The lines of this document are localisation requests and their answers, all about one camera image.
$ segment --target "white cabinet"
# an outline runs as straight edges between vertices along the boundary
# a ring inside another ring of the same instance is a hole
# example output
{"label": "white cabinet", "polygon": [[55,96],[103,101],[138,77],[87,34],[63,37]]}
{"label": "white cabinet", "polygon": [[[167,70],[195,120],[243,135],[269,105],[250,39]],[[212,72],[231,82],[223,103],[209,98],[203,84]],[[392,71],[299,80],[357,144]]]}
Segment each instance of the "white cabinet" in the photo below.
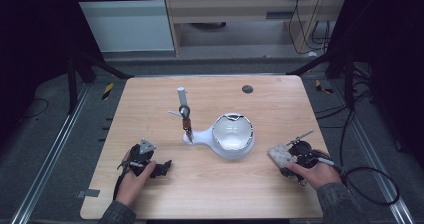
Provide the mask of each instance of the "white cabinet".
{"label": "white cabinet", "polygon": [[103,53],[174,50],[162,0],[80,5]]}

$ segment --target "floor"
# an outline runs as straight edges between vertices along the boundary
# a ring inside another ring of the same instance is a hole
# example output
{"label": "floor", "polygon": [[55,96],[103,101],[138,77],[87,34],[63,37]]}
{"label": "floor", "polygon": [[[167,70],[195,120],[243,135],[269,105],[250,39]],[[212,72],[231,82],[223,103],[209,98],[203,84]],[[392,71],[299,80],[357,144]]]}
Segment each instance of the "floor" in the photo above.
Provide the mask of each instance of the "floor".
{"label": "floor", "polygon": [[[324,37],[326,23],[320,23],[314,41]],[[151,56],[108,63],[137,76],[151,75],[215,75],[215,74],[284,74],[295,70],[325,48],[312,40],[316,49],[297,53],[282,22],[227,23],[186,25],[182,48],[175,56]],[[372,94],[366,85],[356,87],[355,116],[342,140],[343,125],[348,111],[343,109],[342,78],[327,80],[326,64],[302,75],[308,96],[319,121],[328,150],[336,162],[341,162],[343,145],[346,169],[373,166],[389,173],[399,185],[401,199],[395,205],[376,205],[357,194],[358,202],[372,223],[424,223],[424,172],[410,153],[397,152],[393,136],[378,108],[372,104]],[[74,120],[66,115],[68,108],[67,78],[59,76],[39,86],[36,99],[17,127],[11,148],[1,153],[0,223],[22,218],[30,223],[90,223],[79,216],[83,199],[80,191],[88,188],[107,130],[111,125],[125,80],[119,80],[94,68],[98,78],[92,85],[79,82],[80,93],[87,92],[80,114]],[[317,88],[321,81],[322,89]],[[108,100],[102,100],[105,86],[114,83]],[[341,109],[337,115],[319,118]],[[70,133],[61,130],[68,123]],[[394,197],[393,186],[379,175],[355,174],[360,190],[378,200]],[[34,180],[41,185],[34,189]],[[25,197],[32,197],[26,202]],[[28,216],[17,216],[25,207]],[[289,220],[290,223],[320,223],[320,220]]]}

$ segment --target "white object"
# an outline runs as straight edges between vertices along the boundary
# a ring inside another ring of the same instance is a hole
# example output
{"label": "white object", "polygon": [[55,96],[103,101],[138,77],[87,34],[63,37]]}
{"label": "white object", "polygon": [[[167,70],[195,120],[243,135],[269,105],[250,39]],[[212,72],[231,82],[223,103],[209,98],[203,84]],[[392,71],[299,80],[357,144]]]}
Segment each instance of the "white object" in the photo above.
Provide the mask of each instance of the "white object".
{"label": "white object", "polygon": [[238,113],[222,115],[204,131],[193,130],[193,143],[187,135],[184,142],[189,146],[209,146],[220,157],[236,160],[247,155],[255,144],[255,135],[250,121]]}
{"label": "white object", "polygon": [[185,95],[185,88],[184,87],[178,87],[178,97],[180,98],[180,104],[187,106],[187,97]]}

